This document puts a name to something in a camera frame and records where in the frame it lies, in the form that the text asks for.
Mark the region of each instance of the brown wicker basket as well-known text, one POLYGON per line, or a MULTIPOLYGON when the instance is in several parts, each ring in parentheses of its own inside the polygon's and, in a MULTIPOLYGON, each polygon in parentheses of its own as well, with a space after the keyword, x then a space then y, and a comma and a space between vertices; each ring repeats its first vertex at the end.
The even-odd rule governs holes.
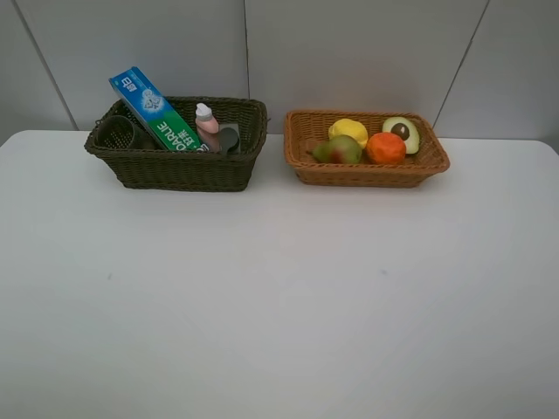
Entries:
POLYGON ((450 167, 429 122, 414 113, 293 111, 286 117, 285 156, 299 179, 313 185, 413 188, 450 167), (371 164, 365 153, 360 164, 323 164, 310 154, 319 142, 328 140, 328 129, 337 120, 358 120, 373 135, 381 132, 384 121, 393 116, 411 120, 421 136, 419 152, 408 155, 401 165, 371 164))
MULTIPOLYGON (((237 123, 240 153, 223 156, 216 153, 127 149, 128 142, 119 133, 98 138, 97 127, 87 138, 86 150, 103 160, 127 188, 208 192, 245 189, 266 140, 266 106, 257 100, 228 98, 171 97, 167 100, 191 127, 195 126, 196 105, 200 102, 211 108, 220 123, 237 123)), ((121 100, 98 122, 113 115, 126 116, 140 126, 121 100)))

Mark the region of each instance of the orange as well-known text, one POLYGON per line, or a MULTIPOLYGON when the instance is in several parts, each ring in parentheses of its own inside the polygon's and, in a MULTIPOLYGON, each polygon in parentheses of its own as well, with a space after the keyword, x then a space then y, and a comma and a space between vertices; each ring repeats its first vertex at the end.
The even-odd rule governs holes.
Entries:
POLYGON ((400 164, 405 159, 405 142, 393 133, 379 133, 369 138, 365 148, 377 164, 400 164))

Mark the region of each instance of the cup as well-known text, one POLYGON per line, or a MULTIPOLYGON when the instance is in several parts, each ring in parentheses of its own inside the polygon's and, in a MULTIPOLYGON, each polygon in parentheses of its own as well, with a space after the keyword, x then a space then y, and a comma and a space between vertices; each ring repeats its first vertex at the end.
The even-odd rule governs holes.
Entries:
POLYGON ((110 116, 97 130, 97 145, 107 148, 156 150, 154 138, 125 116, 110 116))

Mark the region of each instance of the white bottle cap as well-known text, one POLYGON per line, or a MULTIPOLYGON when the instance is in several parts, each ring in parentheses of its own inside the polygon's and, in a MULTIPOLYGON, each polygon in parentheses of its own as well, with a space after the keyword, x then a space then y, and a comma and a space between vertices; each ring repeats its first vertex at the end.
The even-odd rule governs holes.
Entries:
POLYGON ((211 120, 213 118, 213 113, 204 103, 198 103, 196 108, 196 117, 199 120, 211 120))

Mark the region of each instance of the basket rim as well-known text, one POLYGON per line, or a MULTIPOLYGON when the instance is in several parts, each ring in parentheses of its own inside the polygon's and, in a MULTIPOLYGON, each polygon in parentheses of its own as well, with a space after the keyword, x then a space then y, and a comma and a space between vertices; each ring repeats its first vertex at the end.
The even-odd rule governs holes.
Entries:
POLYGON ((243 103, 251 104, 259 109, 261 128, 259 132, 258 139, 254 142, 254 146, 248 152, 241 152, 239 155, 227 155, 223 156, 220 153, 198 153, 196 151, 171 151, 171 150, 141 150, 141 149, 129 149, 129 148, 108 148, 100 147, 95 144, 95 139, 97 137, 97 132, 100 123, 113 116, 116 109, 120 106, 126 106, 123 100, 117 100, 109 108, 109 110, 95 122, 95 127, 87 136, 85 149, 88 153, 96 155, 98 157, 105 158, 134 158, 135 156, 142 156, 143 158, 153 158, 153 159, 188 159, 188 160, 199 160, 199 161, 223 161, 223 162, 246 162, 254 160, 260 154, 262 147, 266 142, 267 135, 267 110, 266 105, 255 99, 240 99, 240 98, 224 98, 224 97, 211 97, 211 96, 164 96, 166 100, 184 100, 184 101, 213 101, 213 102, 231 102, 231 103, 243 103))
POLYGON ((304 170, 308 172, 346 172, 346 173, 378 173, 378 174, 392 174, 395 171, 400 175, 435 175, 443 173, 450 167, 450 160, 448 154, 443 149, 440 141, 435 135, 431 124, 416 113, 405 112, 357 112, 357 111, 340 111, 334 109, 295 109, 286 115, 285 119, 285 139, 284 139, 284 155, 287 163, 296 170, 304 170), (383 116, 391 118, 394 116, 403 116, 404 118, 411 118, 419 120, 424 128, 427 130, 431 141, 435 148, 439 151, 443 161, 437 165, 417 165, 417 164, 336 164, 336 163, 308 163, 299 160, 293 153, 292 144, 295 141, 293 137, 292 120, 298 114, 333 114, 339 115, 344 118, 351 118, 352 116, 383 116))

